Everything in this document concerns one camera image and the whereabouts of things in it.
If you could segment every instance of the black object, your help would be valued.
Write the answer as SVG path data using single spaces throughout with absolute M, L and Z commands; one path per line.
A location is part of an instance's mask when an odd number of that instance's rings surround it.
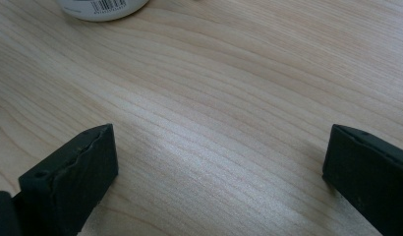
M 0 192 L 0 236 L 77 235 L 117 174 L 112 125 L 78 134 Z
M 323 166 L 332 184 L 381 234 L 403 235 L 403 150 L 333 125 Z

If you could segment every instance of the light wood surface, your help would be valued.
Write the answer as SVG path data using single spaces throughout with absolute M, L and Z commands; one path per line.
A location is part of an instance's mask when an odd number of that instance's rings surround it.
M 377 235 L 321 167 L 334 123 L 403 148 L 403 0 L 0 0 L 0 190 L 105 123 L 120 175 L 80 235 Z

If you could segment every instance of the white bottle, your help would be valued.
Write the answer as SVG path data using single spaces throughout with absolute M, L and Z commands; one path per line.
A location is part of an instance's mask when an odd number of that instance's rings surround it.
M 57 0 L 67 14 L 86 21 L 104 22 L 136 12 L 148 0 Z

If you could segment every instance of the label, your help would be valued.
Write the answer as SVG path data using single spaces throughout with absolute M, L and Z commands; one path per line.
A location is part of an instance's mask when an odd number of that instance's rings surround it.
M 121 11 L 126 0 L 58 0 L 64 10 L 74 14 L 103 15 Z

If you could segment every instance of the wooden table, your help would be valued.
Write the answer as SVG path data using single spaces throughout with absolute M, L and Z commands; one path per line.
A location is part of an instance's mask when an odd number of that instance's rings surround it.
M 0 0 L 0 190 L 105 123 L 120 175 L 80 235 L 377 235 L 321 167 L 334 123 L 403 148 L 403 0 Z

